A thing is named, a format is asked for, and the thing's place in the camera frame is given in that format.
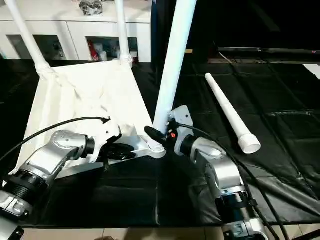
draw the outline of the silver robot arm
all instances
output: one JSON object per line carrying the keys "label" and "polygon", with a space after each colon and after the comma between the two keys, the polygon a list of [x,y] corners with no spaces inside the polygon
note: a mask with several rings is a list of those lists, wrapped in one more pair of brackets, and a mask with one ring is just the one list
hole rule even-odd
{"label": "silver robot arm", "polygon": [[[113,143],[121,137],[119,129],[109,139]],[[49,143],[36,152],[9,176],[0,190],[0,240],[19,240],[24,231],[16,222],[32,212],[34,204],[52,187],[55,178],[67,161],[86,158],[101,149],[101,141],[68,130],[55,132]]]}
{"label": "silver robot arm", "polygon": [[166,149],[174,150],[179,156],[188,156],[203,174],[224,223],[224,238],[267,240],[264,225],[253,208],[257,203],[248,197],[238,167],[223,148],[214,141],[195,137],[191,129],[177,125],[193,126],[186,106],[172,111],[168,122],[167,134],[149,126],[144,130]]}

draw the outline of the cabinet door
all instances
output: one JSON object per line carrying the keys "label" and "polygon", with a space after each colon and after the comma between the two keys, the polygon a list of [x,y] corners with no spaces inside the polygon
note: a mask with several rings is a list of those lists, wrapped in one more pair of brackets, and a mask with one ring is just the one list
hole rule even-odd
{"label": "cabinet door", "polygon": [[[119,56],[119,34],[116,22],[67,22],[80,60],[92,61],[89,44],[95,52],[107,53],[107,60]],[[151,27],[148,23],[127,23],[129,49],[139,62],[151,62]]]}
{"label": "cabinet door", "polygon": [[[65,21],[26,21],[47,60],[78,60]],[[0,21],[0,52],[6,59],[31,59],[14,21]]]}

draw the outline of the white pipe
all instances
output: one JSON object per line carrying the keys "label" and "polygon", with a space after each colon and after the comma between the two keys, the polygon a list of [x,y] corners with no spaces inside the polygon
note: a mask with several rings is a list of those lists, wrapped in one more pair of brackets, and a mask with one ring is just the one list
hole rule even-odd
{"label": "white pipe", "polygon": [[221,90],[215,79],[210,73],[205,75],[205,79],[209,83],[216,99],[218,100],[224,114],[228,118],[235,134],[238,137],[238,144],[245,154],[253,154],[261,148],[261,144],[257,137],[253,135],[244,121],[238,115],[228,98]]}
{"label": "white pipe", "polygon": [[115,7],[118,20],[117,25],[119,31],[120,61],[121,63],[128,63],[132,68],[132,57],[129,51],[124,0],[115,0]]}
{"label": "white pipe", "polygon": [[[168,117],[174,104],[196,3],[197,0],[176,1],[171,35],[153,121],[153,127],[163,134],[167,131]],[[160,145],[153,141],[150,141],[149,146],[154,151],[161,150]]]}
{"label": "white pipe", "polygon": [[36,71],[38,73],[50,69],[50,65],[46,62],[44,56],[42,55],[34,36],[30,33],[25,20],[21,16],[18,9],[16,0],[4,0],[8,6],[12,17],[21,31],[22,39],[28,48],[28,51],[34,61]]}

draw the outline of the pipe end cap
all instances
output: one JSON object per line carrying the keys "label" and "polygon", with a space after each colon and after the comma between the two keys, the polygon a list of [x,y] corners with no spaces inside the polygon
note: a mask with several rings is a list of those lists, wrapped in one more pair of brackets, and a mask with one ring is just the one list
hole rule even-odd
{"label": "pipe end cap", "polygon": [[238,144],[245,154],[254,154],[261,148],[261,143],[253,134],[245,134],[241,136]]}

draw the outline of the black plastic sheet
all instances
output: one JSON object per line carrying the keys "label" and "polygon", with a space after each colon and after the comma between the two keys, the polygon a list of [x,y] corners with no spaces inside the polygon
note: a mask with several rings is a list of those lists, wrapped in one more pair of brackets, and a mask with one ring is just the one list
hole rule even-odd
{"label": "black plastic sheet", "polygon": [[[52,66],[80,64],[53,61]],[[0,60],[0,154],[23,139],[39,77],[32,61]],[[161,68],[132,69],[153,119]],[[262,144],[245,155],[205,78],[211,73]],[[184,64],[174,107],[187,105],[194,126],[218,139],[260,180],[285,224],[320,223],[320,81],[302,65]],[[0,163],[0,175],[18,152]],[[206,185],[186,157],[142,157],[56,181],[32,216],[37,228],[192,227],[220,225]],[[275,219],[250,185],[268,221]]]}

